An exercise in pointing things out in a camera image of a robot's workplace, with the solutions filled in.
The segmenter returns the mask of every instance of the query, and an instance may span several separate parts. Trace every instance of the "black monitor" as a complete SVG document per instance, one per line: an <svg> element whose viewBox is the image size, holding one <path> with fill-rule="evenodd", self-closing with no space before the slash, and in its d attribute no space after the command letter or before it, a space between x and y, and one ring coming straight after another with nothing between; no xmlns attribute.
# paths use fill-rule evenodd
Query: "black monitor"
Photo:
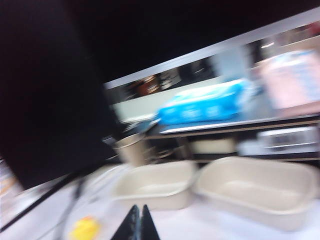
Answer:
<svg viewBox="0 0 320 240"><path fill-rule="evenodd" d="M103 76L57 0L2 3L0 153L24 188L100 164L117 135Z"/></svg>

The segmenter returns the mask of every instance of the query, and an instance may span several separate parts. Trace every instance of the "metal cup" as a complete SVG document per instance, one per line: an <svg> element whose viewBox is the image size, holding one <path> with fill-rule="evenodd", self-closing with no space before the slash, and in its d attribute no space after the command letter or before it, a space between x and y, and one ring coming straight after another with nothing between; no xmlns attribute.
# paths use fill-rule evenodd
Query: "metal cup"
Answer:
<svg viewBox="0 0 320 240"><path fill-rule="evenodd" d="M154 158L153 151L144 137L144 134L136 133L115 143L113 149L122 162L138 167L148 164Z"/></svg>

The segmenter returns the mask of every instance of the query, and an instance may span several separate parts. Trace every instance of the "black cable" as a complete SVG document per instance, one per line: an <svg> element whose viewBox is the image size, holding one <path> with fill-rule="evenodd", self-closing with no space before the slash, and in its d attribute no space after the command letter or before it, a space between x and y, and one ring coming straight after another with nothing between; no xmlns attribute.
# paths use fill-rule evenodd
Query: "black cable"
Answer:
<svg viewBox="0 0 320 240"><path fill-rule="evenodd" d="M68 220L68 217L72 210L74 209L74 206L76 205L76 202L78 201L79 197L82 194L83 186L85 182L85 177L81 177L78 181L78 185L75 189L72 201L69 203L68 207L65 209L64 213L61 215L57 225L56 225L56 232L54 240L63 240L63 234L65 230L65 226Z"/></svg>
<svg viewBox="0 0 320 240"><path fill-rule="evenodd" d="M40 203L42 203L44 200L49 198L51 195L53 195L55 192L63 188L65 185L70 183L72 180L74 180L79 174L78 173L71 173L64 179L62 179L60 182L58 182L56 185L54 185L48 192L43 194L39 199L37 199L34 203L29 205L26 209L24 209L22 212L20 212L17 216L15 216L10 222L8 222L6 225L0 228L0 233L5 231L7 228L9 228L11 225L13 225L15 222L17 222L19 219L21 219L23 216L25 216L27 213L29 213L32 209L34 209L36 206L38 206Z"/></svg>

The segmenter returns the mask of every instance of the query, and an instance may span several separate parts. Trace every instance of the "black object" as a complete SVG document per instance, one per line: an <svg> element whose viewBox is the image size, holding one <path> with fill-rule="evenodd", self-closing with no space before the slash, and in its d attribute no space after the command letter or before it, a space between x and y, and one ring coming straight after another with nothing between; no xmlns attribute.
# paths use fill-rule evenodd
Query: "black object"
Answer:
<svg viewBox="0 0 320 240"><path fill-rule="evenodd" d="M111 240L160 240L147 205L143 206L142 217L139 208L132 206Z"/></svg>
<svg viewBox="0 0 320 240"><path fill-rule="evenodd" d="M133 205L111 240L140 240L139 208Z"/></svg>
<svg viewBox="0 0 320 240"><path fill-rule="evenodd" d="M142 210L141 240L160 240L147 205L144 205Z"/></svg>
<svg viewBox="0 0 320 240"><path fill-rule="evenodd" d="M113 156L101 138L119 139L122 131L104 95L104 76L61 1L1 7L0 153L22 186Z"/></svg>

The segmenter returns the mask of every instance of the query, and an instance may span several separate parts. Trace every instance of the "yellow object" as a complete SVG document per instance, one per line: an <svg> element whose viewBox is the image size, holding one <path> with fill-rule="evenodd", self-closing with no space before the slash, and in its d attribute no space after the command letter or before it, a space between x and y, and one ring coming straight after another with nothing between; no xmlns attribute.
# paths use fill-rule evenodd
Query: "yellow object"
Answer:
<svg viewBox="0 0 320 240"><path fill-rule="evenodd" d="M74 224L70 232L72 240L93 240L100 230L100 225L91 216L86 216Z"/></svg>

